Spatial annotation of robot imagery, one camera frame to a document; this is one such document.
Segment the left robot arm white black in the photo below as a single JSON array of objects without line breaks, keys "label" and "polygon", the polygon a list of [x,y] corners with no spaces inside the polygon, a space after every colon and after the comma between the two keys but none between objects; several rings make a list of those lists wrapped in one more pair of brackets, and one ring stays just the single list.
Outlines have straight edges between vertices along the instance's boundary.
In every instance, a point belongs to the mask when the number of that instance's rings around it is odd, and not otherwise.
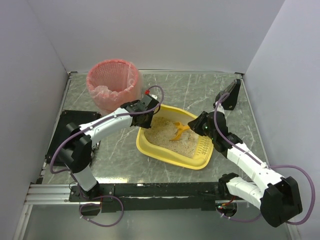
[{"label": "left robot arm white black", "polygon": [[68,137],[57,148],[57,157],[66,165],[86,199],[91,200],[100,195],[100,184],[90,168],[92,148],[118,130],[132,126],[150,128],[154,111],[159,106],[157,99],[146,94],[141,100],[124,103],[100,119],[66,126]]}]

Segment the yellow litter box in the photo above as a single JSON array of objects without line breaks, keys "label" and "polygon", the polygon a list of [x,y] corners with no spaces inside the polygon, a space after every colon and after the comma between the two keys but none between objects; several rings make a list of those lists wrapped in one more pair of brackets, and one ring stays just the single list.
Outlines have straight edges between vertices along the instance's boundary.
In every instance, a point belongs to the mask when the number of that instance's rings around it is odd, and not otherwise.
[{"label": "yellow litter box", "polygon": [[144,155],[162,162],[200,170],[207,166],[214,151],[208,137],[190,130],[196,115],[181,108],[162,105],[153,117],[151,128],[140,128],[136,147]]}]

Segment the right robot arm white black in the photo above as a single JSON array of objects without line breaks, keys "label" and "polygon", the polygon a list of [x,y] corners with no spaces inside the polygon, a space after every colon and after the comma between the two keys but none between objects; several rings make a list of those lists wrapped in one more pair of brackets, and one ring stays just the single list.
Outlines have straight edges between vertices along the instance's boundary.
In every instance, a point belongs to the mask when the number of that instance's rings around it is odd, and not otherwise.
[{"label": "right robot arm white black", "polygon": [[187,125],[196,134],[210,138],[215,150],[251,179],[248,182],[235,173],[225,174],[219,182],[228,194],[258,208],[272,227],[278,227],[302,212],[297,181],[291,176],[283,177],[258,159],[241,138],[229,131],[223,112],[204,111]]}]

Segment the orange litter scoop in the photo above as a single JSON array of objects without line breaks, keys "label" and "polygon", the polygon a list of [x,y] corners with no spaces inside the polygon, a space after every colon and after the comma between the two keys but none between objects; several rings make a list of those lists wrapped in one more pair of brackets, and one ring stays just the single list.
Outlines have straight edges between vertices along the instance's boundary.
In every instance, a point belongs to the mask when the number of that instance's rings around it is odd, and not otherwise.
[{"label": "orange litter scoop", "polygon": [[185,131],[190,130],[190,127],[188,125],[183,125],[181,122],[175,122],[174,126],[176,127],[176,134],[175,136],[171,139],[171,141],[178,141],[181,136],[182,133],[184,133]]}]

